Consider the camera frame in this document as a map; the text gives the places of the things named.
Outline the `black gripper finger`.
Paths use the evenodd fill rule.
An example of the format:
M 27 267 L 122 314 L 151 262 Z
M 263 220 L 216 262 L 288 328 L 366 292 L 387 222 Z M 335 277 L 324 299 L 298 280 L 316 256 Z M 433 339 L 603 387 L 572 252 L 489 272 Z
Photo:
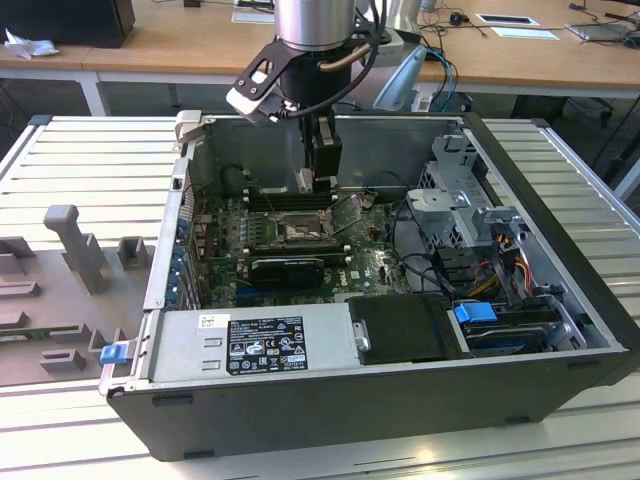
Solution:
M 310 121 L 306 117 L 298 120 L 300 137 L 303 146 L 303 164 L 296 173 L 296 182 L 301 193 L 313 191 L 313 140 Z
M 319 115 L 312 120 L 313 190 L 326 192 L 331 188 L 331 178 L 339 172 L 342 140 L 336 130 L 334 114 Z

